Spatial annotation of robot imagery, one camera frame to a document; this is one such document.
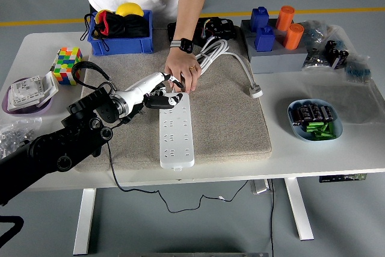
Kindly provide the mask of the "person's left hand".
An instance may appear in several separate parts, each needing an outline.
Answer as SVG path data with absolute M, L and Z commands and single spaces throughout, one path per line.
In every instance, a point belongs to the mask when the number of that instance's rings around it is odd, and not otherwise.
M 164 72 L 173 75 L 179 81 L 184 79 L 183 91 L 190 93 L 196 89 L 202 69 L 193 54 L 187 54 L 179 48 L 170 48 Z

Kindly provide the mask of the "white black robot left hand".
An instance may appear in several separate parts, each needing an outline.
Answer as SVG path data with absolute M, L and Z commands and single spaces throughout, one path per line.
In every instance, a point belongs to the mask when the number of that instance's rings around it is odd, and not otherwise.
M 173 75 L 162 72 L 155 72 L 119 93 L 123 99 L 123 112 L 125 116 L 132 112 L 134 105 L 142 103 L 144 96 L 149 94 L 158 84 L 164 81 L 171 81 L 179 88 L 183 88 L 183 84 Z

